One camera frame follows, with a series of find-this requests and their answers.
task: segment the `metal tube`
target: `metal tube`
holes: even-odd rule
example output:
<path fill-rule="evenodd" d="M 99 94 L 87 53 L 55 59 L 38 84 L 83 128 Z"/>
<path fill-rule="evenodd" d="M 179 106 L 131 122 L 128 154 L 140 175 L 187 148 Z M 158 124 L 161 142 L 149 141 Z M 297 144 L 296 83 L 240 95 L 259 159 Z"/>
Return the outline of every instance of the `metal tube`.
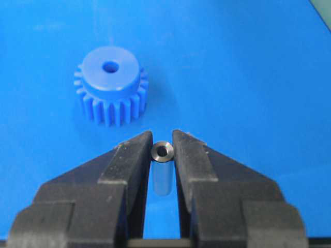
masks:
<path fill-rule="evenodd" d="M 174 162 L 152 162 L 153 189 L 159 196 L 169 195 L 172 187 Z"/>
<path fill-rule="evenodd" d="M 160 141 L 153 145 L 152 174 L 153 189 L 157 195 L 166 196 L 171 192 L 172 175 L 174 169 L 174 149 L 167 141 Z"/>

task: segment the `blue surface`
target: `blue surface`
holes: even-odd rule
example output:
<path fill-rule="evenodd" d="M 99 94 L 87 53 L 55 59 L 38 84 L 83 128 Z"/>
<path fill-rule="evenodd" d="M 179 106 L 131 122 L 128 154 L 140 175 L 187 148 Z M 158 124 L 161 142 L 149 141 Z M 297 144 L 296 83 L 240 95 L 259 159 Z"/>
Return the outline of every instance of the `blue surface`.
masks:
<path fill-rule="evenodd" d="M 149 74 L 144 115 L 120 128 L 87 121 L 72 86 L 109 44 Z M 46 180 L 175 128 L 276 179 L 308 235 L 331 236 L 331 34 L 308 0 L 2 1 L 0 45 L 2 237 Z M 149 191 L 145 237 L 179 237 L 176 208 Z"/>
<path fill-rule="evenodd" d="M 97 48 L 86 55 L 74 75 L 83 113 L 95 123 L 119 127 L 145 111 L 147 73 L 130 51 L 116 46 Z"/>

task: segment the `gear tooth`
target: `gear tooth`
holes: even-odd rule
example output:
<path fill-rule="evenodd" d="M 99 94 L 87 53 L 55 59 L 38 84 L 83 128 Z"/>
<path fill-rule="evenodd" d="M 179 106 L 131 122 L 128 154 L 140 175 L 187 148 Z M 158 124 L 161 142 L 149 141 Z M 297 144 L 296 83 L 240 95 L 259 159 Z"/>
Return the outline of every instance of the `gear tooth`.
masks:
<path fill-rule="evenodd" d="M 83 77 L 83 74 L 81 72 L 79 72 L 79 71 L 75 71 L 74 72 L 74 77 L 81 79 Z"/>
<path fill-rule="evenodd" d="M 144 69 L 140 71 L 140 79 L 148 80 L 148 73 Z"/>
<path fill-rule="evenodd" d="M 146 90 L 143 87 L 139 87 L 138 95 L 140 97 L 139 111 L 143 112 L 146 105 Z"/>
<path fill-rule="evenodd" d="M 121 126 L 121 102 L 114 103 L 114 122 L 116 126 Z"/>
<path fill-rule="evenodd" d="M 76 90 L 76 94 L 78 96 L 78 100 L 79 100 L 79 103 L 81 105 L 81 109 L 82 109 L 83 113 L 85 114 L 85 107 L 84 107 L 83 98 L 86 95 L 86 91 L 83 88 L 79 88 L 79 89 Z"/>
<path fill-rule="evenodd" d="M 80 87 L 82 87 L 82 82 L 80 80 L 75 80 L 73 82 L 73 85 L 76 89 L 79 89 Z"/>
<path fill-rule="evenodd" d="M 109 104 L 108 102 L 103 102 L 103 119 L 106 127 L 109 127 L 112 123 L 111 108 L 111 104 Z"/>
<path fill-rule="evenodd" d="M 83 97 L 83 103 L 84 103 L 84 108 L 85 108 L 85 113 L 87 117 L 91 120 L 93 120 L 93 107 L 92 107 L 92 97 L 89 94 L 86 94 Z"/>
<path fill-rule="evenodd" d="M 149 83 L 147 80 L 145 80 L 145 79 L 140 80 L 140 86 L 143 87 L 144 89 L 148 90 L 148 85 L 149 85 Z"/>
<path fill-rule="evenodd" d="M 138 94 L 134 94 L 130 97 L 131 100 L 131 112 L 134 119 L 137 119 L 139 117 L 139 102 L 140 98 Z"/>
<path fill-rule="evenodd" d="M 130 99 L 125 99 L 123 101 L 124 107 L 124 120 L 127 124 L 131 122 L 131 101 Z"/>
<path fill-rule="evenodd" d="M 103 109 L 102 109 L 102 104 L 101 101 L 93 99 L 92 102 L 92 107 L 93 107 L 93 116 L 94 116 L 94 121 L 99 124 L 103 121 Z"/>

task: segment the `bore hole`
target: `bore hole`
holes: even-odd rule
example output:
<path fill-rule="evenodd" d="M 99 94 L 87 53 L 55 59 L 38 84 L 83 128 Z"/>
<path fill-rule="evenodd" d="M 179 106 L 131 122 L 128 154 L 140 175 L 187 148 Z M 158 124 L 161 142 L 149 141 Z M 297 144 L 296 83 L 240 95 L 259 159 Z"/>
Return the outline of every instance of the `bore hole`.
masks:
<path fill-rule="evenodd" d="M 166 155 L 168 155 L 168 150 L 165 146 L 160 146 L 159 148 L 157 148 L 157 155 L 159 155 L 160 157 L 165 157 Z"/>
<path fill-rule="evenodd" d="M 114 73 L 118 71 L 118 63 L 114 61 L 107 61 L 103 64 L 102 68 L 107 73 Z"/>

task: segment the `gear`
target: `gear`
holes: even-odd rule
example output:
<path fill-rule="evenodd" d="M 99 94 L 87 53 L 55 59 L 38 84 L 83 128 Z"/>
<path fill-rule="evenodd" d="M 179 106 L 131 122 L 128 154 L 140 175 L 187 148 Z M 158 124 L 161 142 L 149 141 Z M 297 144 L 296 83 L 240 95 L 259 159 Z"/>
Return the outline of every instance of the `gear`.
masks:
<path fill-rule="evenodd" d="M 145 110 L 147 74 L 128 50 L 97 48 L 87 54 L 74 76 L 82 110 L 96 123 L 120 126 Z"/>

